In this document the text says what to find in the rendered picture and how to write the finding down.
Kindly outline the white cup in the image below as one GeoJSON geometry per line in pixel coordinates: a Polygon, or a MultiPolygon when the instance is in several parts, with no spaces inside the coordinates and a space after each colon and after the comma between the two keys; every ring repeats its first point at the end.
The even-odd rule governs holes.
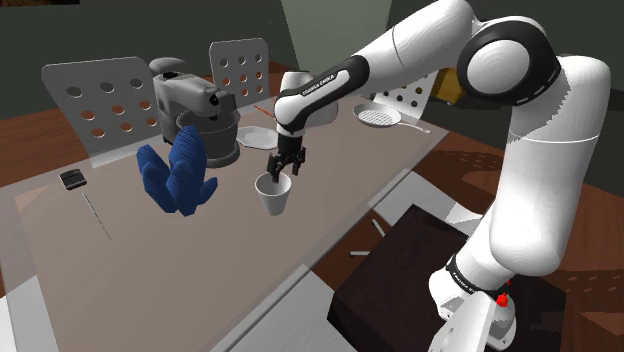
{"type": "Polygon", "coordinates": [[[273,180],[269,172],[265,172],[256,179],[256,192],[264,210],[269,215],[278,216],[283,213],[291,186],[290,177],[283,172],[279,174],[277,182],[273,180]]]}

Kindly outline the white angular plate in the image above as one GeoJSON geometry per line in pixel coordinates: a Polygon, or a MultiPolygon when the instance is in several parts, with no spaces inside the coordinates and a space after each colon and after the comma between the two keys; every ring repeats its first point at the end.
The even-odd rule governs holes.
{"type": "Polygon", "coordinates": [[[237,141],[248,148],[272,150],[278,147],[278,134],[264,127],[240,127],[237,132],[237,141]]]}

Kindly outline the narrow grey perforated chair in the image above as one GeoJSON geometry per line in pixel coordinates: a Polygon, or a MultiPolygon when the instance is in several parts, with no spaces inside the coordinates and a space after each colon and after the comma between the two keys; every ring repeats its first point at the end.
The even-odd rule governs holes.
{"type": "Polygon", "coordinates": [[[209,58],[215,85],[233,94],[239,107],[270,98],[269,50],[264,39],[213,42],[209,58]]]}

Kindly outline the white frying pan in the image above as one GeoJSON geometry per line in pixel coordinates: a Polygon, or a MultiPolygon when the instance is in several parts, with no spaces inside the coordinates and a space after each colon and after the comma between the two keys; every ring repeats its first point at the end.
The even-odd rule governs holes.
{"type": "Polygon", "coordinates": [[[431,131],[414,124],[405,123],[401,113],[387,105],[367,101],[353,107],[353,114],[361,123],[374,128],[389,128],[402,125],[415,128],[423,133],[431,131]]]}

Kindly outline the blue lobed figure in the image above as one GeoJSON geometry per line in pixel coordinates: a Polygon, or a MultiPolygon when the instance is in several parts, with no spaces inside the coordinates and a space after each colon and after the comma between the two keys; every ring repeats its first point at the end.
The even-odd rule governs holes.
{"type": "Polygon", "coordinates": [[[218,187],[216,177],[204,180],[207,157],[195,126],[178,132],[168,155],[169,164],[150,145],[141,146],[136,158],[145,192],[166,213],[179,211],[190,216],[218,187]]]}

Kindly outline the grey stand mixer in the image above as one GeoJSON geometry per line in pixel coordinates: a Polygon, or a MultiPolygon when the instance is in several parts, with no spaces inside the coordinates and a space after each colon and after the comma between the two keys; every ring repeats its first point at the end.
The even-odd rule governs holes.
{"type": "Polygon", "coordinates": [[[194,125],[204,143],[207,166],[226,167],[240,156],[235,95],[199,76],[176,71],[182,63],[174,57],[149,63],[163,140],[171,144],[181,128],[194,125]]]}

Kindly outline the glass topped dining table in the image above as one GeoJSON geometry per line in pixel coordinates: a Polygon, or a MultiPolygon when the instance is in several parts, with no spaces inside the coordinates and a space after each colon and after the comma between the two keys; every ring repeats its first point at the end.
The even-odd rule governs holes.
{"type": "Polygon", "coordinates": [[[217,169],[214,196],[189,217],[144,192],[134,155],[81,163],[66,190],[49,172],[0,190],[0,261],[18,352],[199,352],[264,295],[312,263],[445,136],[423,121],[375,129],[340,104],[310,130],[284,212],[255,190],[263,150],[217,169]],[[112,240],[85,202],[85,192],[112,240]]]}

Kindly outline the dark robot stand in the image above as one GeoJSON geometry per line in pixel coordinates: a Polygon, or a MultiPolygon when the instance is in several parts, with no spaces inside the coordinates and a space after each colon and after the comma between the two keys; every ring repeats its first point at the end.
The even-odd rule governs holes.
{"type": "MultiPolygon", "coordinates": [[[[429,277],[466,240],[411,206],[334,293],[328,321],[358,352],[426,352],[443,325],[429,277]]],[[[566,294],[541,278],[516,276],[508,295],[517,330],[501,352],[560,352],[566,294]]]]}

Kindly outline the yellow box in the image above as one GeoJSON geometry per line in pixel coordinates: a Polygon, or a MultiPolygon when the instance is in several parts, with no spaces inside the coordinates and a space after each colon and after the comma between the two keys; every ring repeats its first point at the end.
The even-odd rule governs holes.
{"type": "Polygon", "coordinates": [[[461,87],[454,68],[446,68],[438,72],[432,94],[449,105],[456,104],[465,95],[465,90],[461,87]]]}

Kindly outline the wide grey perforated chair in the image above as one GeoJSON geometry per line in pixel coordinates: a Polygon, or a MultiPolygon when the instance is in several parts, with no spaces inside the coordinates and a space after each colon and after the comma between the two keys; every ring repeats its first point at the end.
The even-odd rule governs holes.
{"type": "Polygon", "coordinates": [[[90,157],[160,134],[153,76],[139,57],[48,64],[41,79],[90,157]]]}

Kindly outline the thin grey stick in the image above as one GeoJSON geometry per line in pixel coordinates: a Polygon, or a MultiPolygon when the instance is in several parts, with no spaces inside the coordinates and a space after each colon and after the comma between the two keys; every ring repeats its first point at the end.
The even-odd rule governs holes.
{"type": "Polygon", "coordinates": [[[98,221],[102,231],[105,233],[105,235],[107,236],[108,240],[112,240],[109,232],[107,231],[106,227],[104,226],[101,218],[99,217],[98,213],[96,212],[95,207],[93,206],[92,202],[90,201],[89,197],[86,195],[85,192],[81,192],[82,196],[85,200],[85,202],[87,203],[88,207],[90,208],[91,212],[93,213],[93,215],[95,216],[96,220],[98,221]]]}

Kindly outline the small black flat box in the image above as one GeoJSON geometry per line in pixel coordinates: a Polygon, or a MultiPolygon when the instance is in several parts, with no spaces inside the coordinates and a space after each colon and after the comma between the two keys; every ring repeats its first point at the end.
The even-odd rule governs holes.
{"type": "Polygon", "coordinates": [[[73,190],[87,184],[87,180],[80,169],[65,171],[59,175],[59,178],[66,190],[73,190]]]}

